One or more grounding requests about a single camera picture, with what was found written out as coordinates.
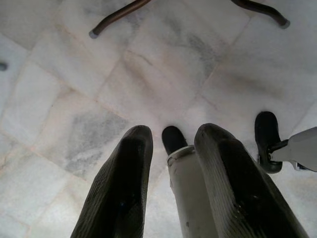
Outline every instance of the chair leg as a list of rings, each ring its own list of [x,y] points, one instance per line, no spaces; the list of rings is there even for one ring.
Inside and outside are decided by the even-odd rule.
[[[272,17],[282,29],[286,29],[290,25],[290,21],[287,20],[279,11],[275,8],[257,3],[249,0],[231,0],[234,4],[244,9],[259,12]]]
[[[110,24],[113,22],[123,18],[124,16],[140,9],[151,0],[135,0],[134,2],[130,3],[129,5],[121,8],[120,10],[114,12],[113,14],[107,16],[103,19],[91,32],[89,32],[89,36],[93,39],[97,38],[99,34]]]
[[[6,69],[8,68],[6,63],[0,63],[0,71],[6,71]]]

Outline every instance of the white metal tube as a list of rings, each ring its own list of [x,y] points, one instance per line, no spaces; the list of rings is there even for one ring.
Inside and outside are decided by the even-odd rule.
[[[194,146],[175,151],[168,157],[167,164],[183,237],[217,238],[206,185]]]

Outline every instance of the white marble tile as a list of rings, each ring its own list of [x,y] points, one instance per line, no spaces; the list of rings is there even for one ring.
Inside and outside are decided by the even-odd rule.
[[[308,236],[316,238],[317,174],[295,171],[290,163],[284,162],[282,171],[271,177]]]
[[[0,71],[0,117],[14,89],[27,54],[26,49],[0,33],[0,62],[7,64],[7,70]]]
[[[7,106],[2,129],[26,145],[32,145],[63,86],[34,63],[27,63]]]
[[[197,95],[191,102],[183,118],[175,126],[183,132],[188,144],[194,144],[196,132],[202,124],[213,123],[231,131],[237,127],[234,119],[226,117],[217,105],[201,95]]]
[[[60,167],[92,180],[130,124],[68,90],[54,102],[34,149]]]
[[[317,102],[307,110],[301,121],[296,125],[295,129],[292,132],[292,135],[300,133],[304,130],[317,126]]]
[[[195,93],[173,85],[145,58],[126,52],[103,86],[98,100],[136,124],[144,124],[160,136]]]
[[[98,67],[101,62],[61,26],[43,33],[31,59],[91,98],[96,96],[107,75]]]
[[[149,175],[148,197],[151,196],[159,178],[167,168],[167,153],[163,146],[161,137],[153,136],[153,156]]]
[[[180,90],[196,92],[227,44],[181,0],[156,1],[128,48]]]
[[[52,162],[17,147],[0,174],[0,210],[31,225],[64,188],[69,175]]]
[[[15,141],[0,133],[0,170],[5,165],[8,154],[16,146]]]
[[[169,185],[167,168],[148,198],[144,226],[145,238],[182,238],[176,201]]]
[[[64,191],[32,226],[28,238],[69,238],[89,189],[87,182],[71,178]]]
[[[65,0],[36,44],[32,59],[74,89],[96,97],[148,12],[144,7],[109,26],[97,39],[88,35],[102,18],[128,0]]]
[[[28,227],[6,214],[0,214],[0,237],[23,238],[26,237]]]
[[[226,0],[185,0],[227,43],[232,44],[250,18],[244,10]]]
[[[26,49],[32,49],[50,24],[62,0],[2,0],[0,32]]]
[[[289,137],[317,97],[317,6],[282,2],[277,7],[294,23],[281,30],[255,16],[203,88],[203,96],[239,125],[235,134],[240,139],[254,136],[254,121],[262,110],[273,111],[281,138]]]

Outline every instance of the marble floor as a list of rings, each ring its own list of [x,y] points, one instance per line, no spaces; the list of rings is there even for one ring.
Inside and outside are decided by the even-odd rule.
[[[283,139],[317,124],[317,2],[265,0],[288,19],[227,0],[154,0],[92,40],[132,0],[0,2],[0,238],[68,238],[101,165],[137,124],[154,134],[145,238],[180,238],[160,140],[192,143],[218,124],[255,158],[254,120],[273,111]],[[317,174],[272,176],[317,238]]]

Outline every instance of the black rubber wheel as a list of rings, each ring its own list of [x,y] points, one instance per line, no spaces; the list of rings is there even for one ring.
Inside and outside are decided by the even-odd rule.
[[[168,155],[188,146],[183,133],[175,126],[168,126],[163,130],[162,141]]]
[[[276,116],[271,112],[261,112],[255,122],[255,138],[259,150],[259,164],[269,174],[281,171],[282,162],[271,161],[268,148],[281,142]]]

